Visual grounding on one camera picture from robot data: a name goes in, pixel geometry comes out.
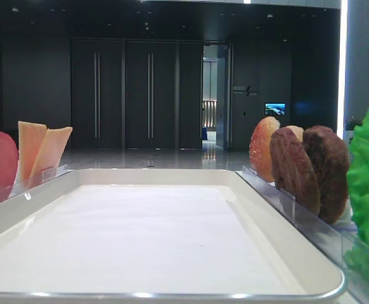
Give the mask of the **brown meat patty left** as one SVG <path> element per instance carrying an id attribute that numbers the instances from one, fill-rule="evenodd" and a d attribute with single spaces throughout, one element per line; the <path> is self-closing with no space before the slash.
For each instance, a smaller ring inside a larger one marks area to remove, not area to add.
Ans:
<path id="1" fill-rule="evenodd" d="M 275 185 L 293 195 L 296 202 L 314 215 L 320 212 L 320 189 L 302 143 L 287 127 L 276 130 L 270 141 Z"/>

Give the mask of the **brown meat patty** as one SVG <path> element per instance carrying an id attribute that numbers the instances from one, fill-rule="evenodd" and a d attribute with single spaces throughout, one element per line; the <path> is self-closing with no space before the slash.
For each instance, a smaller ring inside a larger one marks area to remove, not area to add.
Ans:
<path id="1" fill-rule="evenodd" d="M 275 185 L 293 195 L 296 202 L 314 215 L 320 212 L 320 189 L 302 143 L 287 127 L 276 130 L 270 141 Z"/>
<path id="2" fill-rule="evenodd" d="M 319 218 L 333 224 L 343 214 L 348 198 L 347 146 L 331 128 L 316 125 L 303 132 L 303 147 L 311 160 L 320 189 Z"/>

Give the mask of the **orange cheese slice right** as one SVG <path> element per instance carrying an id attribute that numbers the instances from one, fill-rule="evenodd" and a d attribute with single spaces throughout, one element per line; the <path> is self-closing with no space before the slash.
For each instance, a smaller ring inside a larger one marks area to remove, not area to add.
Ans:
<path id="1" fill-rule="evenodd" d="M 30 178 L 38 176 L 47 169 L 58 168 L 72 131 L 72 127 L 47 129 L 38 155 L 34 161 Z"/>

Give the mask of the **orange cheese slice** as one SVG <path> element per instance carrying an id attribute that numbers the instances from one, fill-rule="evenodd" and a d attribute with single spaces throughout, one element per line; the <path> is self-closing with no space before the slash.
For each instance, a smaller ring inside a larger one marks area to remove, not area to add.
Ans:
<path id="1" fill-rule="evenodd" d="M 20 182 L 30 178 L 46 132 L 47 126 L 44 124 L 18 121 L 18 176 Z"/>
<path id="2" fill-rule="evenodd" d="M 58 168 L 72 131 L 72 127 L 47 129 L 38 155 L 34 161 L 30 178 L 38 176 L 47 169 Z"/>

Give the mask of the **brown meat patty right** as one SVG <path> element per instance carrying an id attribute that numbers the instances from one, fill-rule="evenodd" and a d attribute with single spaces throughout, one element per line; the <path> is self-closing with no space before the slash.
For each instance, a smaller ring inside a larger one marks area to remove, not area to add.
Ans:
<path id="1" fill-rule="evenodd" d="M 320 189 L 319 218 L 333 224 L 343 214 L 348 198 L 347 146 L 331 128 L 316 125 L 303 132 L 303 147 L 311 160 Z"/>

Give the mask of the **orange cheese slice left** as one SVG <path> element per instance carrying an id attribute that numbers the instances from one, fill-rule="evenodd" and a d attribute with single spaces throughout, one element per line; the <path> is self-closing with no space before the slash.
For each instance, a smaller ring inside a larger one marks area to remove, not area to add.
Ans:
<path id="1" fill-rule="evenodd" d="M 18 176 L 20 182 L 30 178 L 46 132 L 47 126 L 44 124 L 18 121 Z"/>

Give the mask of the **sesame bun top front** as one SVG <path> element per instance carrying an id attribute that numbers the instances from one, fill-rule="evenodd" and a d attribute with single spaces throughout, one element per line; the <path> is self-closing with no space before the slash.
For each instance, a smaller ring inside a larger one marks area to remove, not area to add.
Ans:
<path id="1" fill-rule="evenodd" d="M 280 122 L 274 117 L 262 119 L 254 128 L 249 145 L 251 167 L 267 182 L 273 182 L 270 141 Z"/>

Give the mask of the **dark double door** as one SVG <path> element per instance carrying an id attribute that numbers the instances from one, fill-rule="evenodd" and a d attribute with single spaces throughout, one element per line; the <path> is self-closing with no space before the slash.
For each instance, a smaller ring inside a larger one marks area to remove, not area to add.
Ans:
<path id="1" fill-rule="evenodd" d="M 203 45 L 74 39 L 74 148 L 201 147 Z"/>

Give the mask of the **bun top rear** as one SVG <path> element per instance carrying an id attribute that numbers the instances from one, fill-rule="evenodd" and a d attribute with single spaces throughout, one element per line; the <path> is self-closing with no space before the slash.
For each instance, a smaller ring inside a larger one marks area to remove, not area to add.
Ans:
<path id="1" fill-rule="evenodd" d="M 303 141 L 303 132 L 304 129 L 302 127 L 296 126 L 296 125 L 288 125 L 288 129 L 293 131 L 294 135 L 297 137 L 297 139 L 302 142 Z"/>

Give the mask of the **white rectangular metal tray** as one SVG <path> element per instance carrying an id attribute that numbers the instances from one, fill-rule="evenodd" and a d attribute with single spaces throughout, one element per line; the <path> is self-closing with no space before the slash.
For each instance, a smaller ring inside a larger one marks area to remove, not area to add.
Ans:
<path id="1" fill-rule="evenodd" d="M 0 303 L 335 303 L 345 289 L 229 170 L 74 170 L 0 203 Z"/>

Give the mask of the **clear acrylic rack left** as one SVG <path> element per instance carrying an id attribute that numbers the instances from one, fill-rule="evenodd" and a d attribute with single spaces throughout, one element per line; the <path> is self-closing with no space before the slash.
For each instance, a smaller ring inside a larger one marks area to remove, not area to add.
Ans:
<path id="1" fill-rule="evenodd" d="M 15 182 L 8 186 L 0 186 L 0 203 L 18 194 L 24 193 L 25 191 L 28 192 L 34 187 L 37 187 L 67 172 L 67 165 L 62 165 L 58 168 L 45 169 L 41 173 L 25 181 Z"/>

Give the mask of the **clear acrylic rack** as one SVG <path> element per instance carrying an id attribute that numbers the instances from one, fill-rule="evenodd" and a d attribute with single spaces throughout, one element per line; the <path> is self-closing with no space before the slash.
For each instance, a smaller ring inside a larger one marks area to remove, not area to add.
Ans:
<path id="1" fill-rule="evenodd" d="M 369 303 L 369 246 L 359 239 L 352 222 L 326 224 L 297 204 L 291 194 L 278 190 L 247 166 L 242 167 L 241 177 L 291 226 L 345 271 L 347 293 L 356 303 Z"/>
<path id="2" fill-rule="evenodd" d="M 25 191 L 28 192 L 34 187 L 37 187 L 67 172 L 67 165 L 62 165 L 58 168 L 45 169 L 41 173 L 25 181 L 15 182 L 8 186 L 0 186 L 0 203 L 18 194 L 24 193 Z"/>

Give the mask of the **clear acrylic rack right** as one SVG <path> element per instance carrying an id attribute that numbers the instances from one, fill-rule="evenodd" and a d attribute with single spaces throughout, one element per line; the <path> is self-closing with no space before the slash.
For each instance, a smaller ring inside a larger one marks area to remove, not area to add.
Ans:
<path id="1" fill-rule="evenodd" d="M 291 226 L 345 271 L 347 293 L 356 303 L 369 303 L 369 246 L 359 239 L 352 222 L 326 224 L 297 204 L 291 194 L 278 190 L 247 166 L 242 167 L 241 177 Z"/>

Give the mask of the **small wall screen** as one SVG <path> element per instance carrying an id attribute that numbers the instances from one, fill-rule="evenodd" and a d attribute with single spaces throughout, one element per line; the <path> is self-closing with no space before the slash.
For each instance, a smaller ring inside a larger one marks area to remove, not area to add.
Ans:
<path id="1" fill-rule="evenodd" d="M 285 103 L 265 103 L 265 115 L 268 116 L 285 115 Z"/>

